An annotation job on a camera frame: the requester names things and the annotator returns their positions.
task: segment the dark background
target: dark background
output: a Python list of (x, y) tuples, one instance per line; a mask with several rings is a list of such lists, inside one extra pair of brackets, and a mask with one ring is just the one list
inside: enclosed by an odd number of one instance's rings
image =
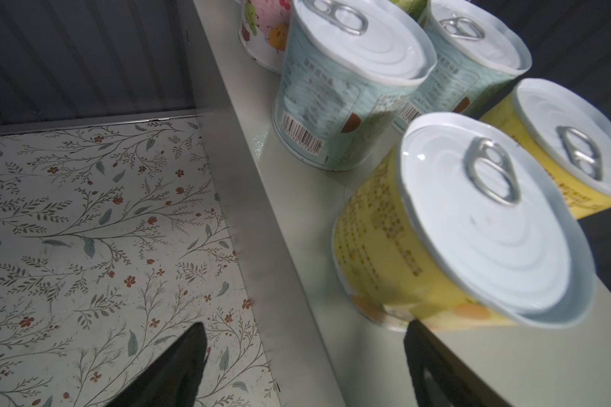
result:
[[(474, 3), (611, 119), (611, 0)], [(180, 35), (175, 0), (0, 0), (0, 124), (194, 108)], [(611, 290), (611, 209), (580, 223)]]

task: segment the floral pattern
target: floral pattern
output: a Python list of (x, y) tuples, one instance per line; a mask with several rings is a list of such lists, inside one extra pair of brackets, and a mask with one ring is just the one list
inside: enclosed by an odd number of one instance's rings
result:
[(194, 322), (198, 407), (278, 406), (196, 118), (0, 137), (0, 406), (101, 406)]

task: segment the tin can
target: tin can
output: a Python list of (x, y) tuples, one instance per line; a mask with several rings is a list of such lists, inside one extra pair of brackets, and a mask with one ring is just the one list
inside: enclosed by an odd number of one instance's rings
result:
[(592, 104), (545, 79), (523, 79), (480, 120), (541, 163), (576, 218), (611, 208), (611, 121)]
[(292, 0), (242, 0), (240, 42), (261, 66), (280, 74), (290, 27)]
[(357, 167), (435, 62), (423, 29), (388, 0), (296, 0), (276, 133), (312, 166)]
[(427, 0), (391, 0), (391, 2), (417, 21), (421, 14), (423, 14), (427, 4)]
[(573, 326), (595, 265), (556, 185), (527, 151), (455, 113), (416, 119), (335, 221), (342, 286), (397, 331)]
[(532, 66), (532, 55), (520, 37), (465, 0), (430, 0), (420, 23), (439, 62), (396, 118), (400, 131), (424, 113), (471, 116)]

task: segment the pull tab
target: pull tab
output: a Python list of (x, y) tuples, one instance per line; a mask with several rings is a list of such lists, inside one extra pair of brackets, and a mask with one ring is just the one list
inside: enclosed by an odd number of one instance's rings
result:
[[(439, 20), (439, 23), (443, 28), (450, 33), (453, 37), (462, 38), (463, 40), (480, 41), (483, 40), (487, 35), (485, 34), (480, 24), (466, 17), (455, 17), (447, 18), (445, 20)], [(470, 27), (473, 32), (470, 33), (464, 29), (459, 23), (464, 23)]]
[[(494, 161), (492, 156), (489, 156), (489, 151), (497, 155), (498, 162)], [(505, 178), (509, 184), (509, 193), (505, 197), (497, 194), (496, 191), (490, 189), (489, 186), (482, 181), (476, 170), (476, 164), (479, 161), (494, 168)], [(497, 203), (507, 207), (515, 207), (521, 202), (521, 187), (513, 171), (512, 159), (505, 149), (503, 149), (500, 144), (493, 142), (493, 140), (485, 137), (476, 137), (473, 139), (464, 156), (464, 170), (477, 189)]]
[[(574, 127), (557, 126), (556, 131), (559, 133), (559, 137), (563, 142), (563, 147), (568, 152), (570, 162), (595, 181), (602, 181), (602, 153), (599, 151), (597, 144), (595, 144), (595, 142), (586, 134), (583, 134)], [(574, 145), (568, 138), (568, 135), (570, 134), (579, 137), (585, 143), (587, 143), (590, 151), (581, 151), (578, 146)]]
[[(355, 34), (355, 35), (362, 35), (366, 32), (367, 28), (369, 27), (369, 21), (367, 20), (366, 16), (362, 14), (361, 11), (356, 10), (355, 8), (352, 8), (350, 6), (347, 6), (346, 4), (340, 3), (335, 0), (303, 0), (303, 2), (311, 11), (319, 14), (326, 20), (335, 24), (337, 27), (342, 28), (344, 31), (348, 33)], [(349, 15), (348, 16), (351, 19), (356, 20), (358, 24), (353, 26), (353, 25), (348, 24), (348, 22), (350, 21), (347, 21), (347, 22), (341, 21), (337, 17), (338, 11), (344, 11), (345, 12), (344, 14), (346, 15), (348, 15), (348, 13), (352, 14), (351, 16)]]

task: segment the can lid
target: can lid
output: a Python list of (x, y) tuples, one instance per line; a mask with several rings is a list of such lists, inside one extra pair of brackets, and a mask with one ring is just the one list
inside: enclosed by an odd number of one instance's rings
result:
[(431, 113), (408, 128), (399, 163), (413, 226), (448, 277), (505, 313), (562, 300), (571, 252), (552, 201), (570, 214), (527, 151), (472, 118)]
[(497, 17), (465, 0), (430, 0), (431, 21), (440, 34), (467, 57), (511, 75), (532, 66), (522, 39)]
[(611, 196), (611, 121), (577, 94), (545, 79), (523, 79), (512, 97), (543, 150), (581, 182)]
[(322, 52), (370, 79), (415, 85), (437, 63), (423, 29), (389, 0), (297, 0), (294, 13)]

